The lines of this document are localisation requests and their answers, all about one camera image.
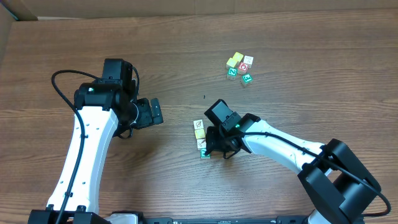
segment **stack of blocks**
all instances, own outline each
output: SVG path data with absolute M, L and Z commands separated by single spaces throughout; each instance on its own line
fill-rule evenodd
M 195 128 L 195 137 L 197 139 L 198 150 L 200 150 L 200 159 L 210 159 L 210 154 L 205 156 L 206 152 L 206 134 L 203 128 L 203 121 L 197 120 L 193 122 Z
M 228 69 L 228 73 L 226 74 L 226 78 L 230 80 L 235 80 L 238 74 L 242 75 L 241 83 L 243 87 L 251 85 L 253 81 L 253 77 L 246 73 L 249 68 L 251 68 L 253 64 L 253 57 L 243 56 L 243 54 L 236 52 L 234 57 L 229 58 L 226 63 L 226 68 Z

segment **wood grain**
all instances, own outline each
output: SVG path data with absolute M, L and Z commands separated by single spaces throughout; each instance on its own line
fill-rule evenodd
M 218 98 L 240 114 L 311 141 L 347 143 L 398 206 L 398 10 L 283 12 L 18 22 L 0 71 L 0 223 L 43 209 L 62 171 L 73 113 L 53 90 L 61 69 L 101 75 L 105 58 L 140 72 L 140 97 L 158 97 L 165 123 L 113 139 L 100 214 L 259 218 L 309 214 L 297 177 L 239 153 L 200 160 L 192 121 Z M 236 51 L 254 57 L 254 83 L 226 80 Z M 72 97 L 89 78 L 57 83 Z M 368 212 L 384 210 L 377 199 Z M 367 223 L 395 223 L 398 213 Z

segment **black cable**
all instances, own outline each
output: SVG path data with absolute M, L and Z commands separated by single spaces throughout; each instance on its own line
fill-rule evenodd
M 65 207 L 67 206 L 68 203 L 68 199 L 71 195 L 71 191 L 72 191 L 72 187 L 73 187 L 73 182 L 75 181 L 76 178 L 76 174 L 77 174 L 77 170 L 79 168 L 79 164 L 80 164 L 80 160 L 81 160 L 81 155 L 83 154 L 83 148 L 85 145 L 85 139 L 86 139 L 86 133 L 85 133 L 85 125 L 83 123 L 83 119 L 81 118 L 79 112 L 77 111 L 77 109 L 75 108 L 75 106 L 71 103 L 71 101 L 68 100 L 68 98 L 61 92 L 61 90 L 58 88 L 57 84 L 55 84 L 55 77 L 61 73 L 77 73 L 77 74 L 81 74 L 81 75 L 85 75 L 91 78 L 95 78 L 95 79 L 99 79 L 98 77 L 91 75 L 89 73 L 85 73 L 85 72 L 81 72 L 81 71 L 76 71 L 76 70 L 61 70 L 61 71 L 57 71 L 55 72 L 52 76 L 51 76 L 51 83 L 52 86 L 54 87 L 55 91 L 61 96 L 61 98 L 63 100 L 65 100 L 65 102 L 67 103 L 67 105 L 73 110 L 73 112 L 75 112 L 77 119 L 79 120 L 80 123 L 80 129 L 81 129 L 81 136 L 80 136 L 80 147 L 79 147 L 79 152 L 76 158 L 76 163 L 75 163 L 75 167 L 73 168 L 73 172 L 72 175 L 70 177 L 70 181 L 68 184 L 68 188 L 67 191 L 65 192 L 65 198 L 63 199 L 62 205 L 61 205 L 61 209 L 59 211 L 58 217 L 57 217 L 57 221 L 55 222 L 55 224 L 59 224 L 61 222 L 62 219 L 62 214 L 65 211 Z
M 322 162 L 327 163 L 331 168 L 341 171 L 341 173 L 348 175 L 349 177 L 351 177 L 352 179 L 354 179 L 358 183 L 363 184 L 369 190 L 373 191 L 386 204 L 387 209 L 385 211 L 383 211 L 383 212 L 365 213 L 365 214 L 362 214 L 363 217 L 381 217 L 381 216 L 387 215 L 388 213 L 391 212 L 391 204 L 388 201 L 388 199 L 386 198 L 386 196 L 384 196 L 381 192 L 376 190 L 374 187 L 370 186 L 366 181 L 361 180 L 359 177 L 355 176 L 354 174 L 350 173 L 348 170 L 345 170 L 344 168 L 340 167 L 339 165 L 335 164 L 334 162 L 329 161 L 328 159 L 325 159 L 322 156 L 319 156 L 318 154 L 315 154 L 315 153 L 309 151 L 308 149 L 306 149 L 304 147 L 301 147 L 301 146 L 297 145 L 296 143 L 294 143 L 292 141 L 287 140 L 286 138 L 283 138 L 283 137 L 281 137 L 279 135 L 276 135 L 276 134 L 267 133 L 267 132 L 264 132 L 264 133 L 253 132 L 253 133 L 237 134 L 237 135 L 234 135 L 234 136 L 230 136 L 230 137 L 226 138 L 225 140 L 231 140 L 231 139 L 234 139 L 234 138 L 243 138 L 243 137 L 245 137 L 247 135 L 261 135 L 261 136 L 270 136 L 270 137 L 273 137 L 273 138 L 277 138 L 277 139 L 279 139 L 279 140 L 281 140 L 281 141 L 283 141 L 283 142 L 285 142 L 287 144 L 290 144 L 291 146 L 297 148 L 298 150 L 300 150 L 300 151 L 302 151 L 304 153 L 307 153 L 307 154 L 309 154 L 309 155 L 321 160 Z

